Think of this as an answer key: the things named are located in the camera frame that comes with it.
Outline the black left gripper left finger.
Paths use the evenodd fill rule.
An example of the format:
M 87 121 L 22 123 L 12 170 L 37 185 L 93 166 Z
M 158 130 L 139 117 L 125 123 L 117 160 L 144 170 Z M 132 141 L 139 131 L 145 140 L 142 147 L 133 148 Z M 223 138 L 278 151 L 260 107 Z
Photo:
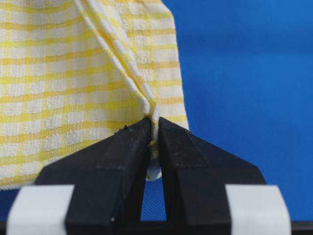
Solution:
M 125 218 L 134 185 L 144 186 L 151 122 L 46 165 L 22 187 L 8 215 L 8 235 L 111 235 Z

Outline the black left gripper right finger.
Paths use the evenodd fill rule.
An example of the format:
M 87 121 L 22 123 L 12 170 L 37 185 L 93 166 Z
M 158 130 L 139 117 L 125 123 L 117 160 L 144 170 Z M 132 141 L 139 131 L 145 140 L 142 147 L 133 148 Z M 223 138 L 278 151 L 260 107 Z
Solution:
M 166 215 L 176 235 L 289 235 L 276 185 L 255 165 L 159 119 Z

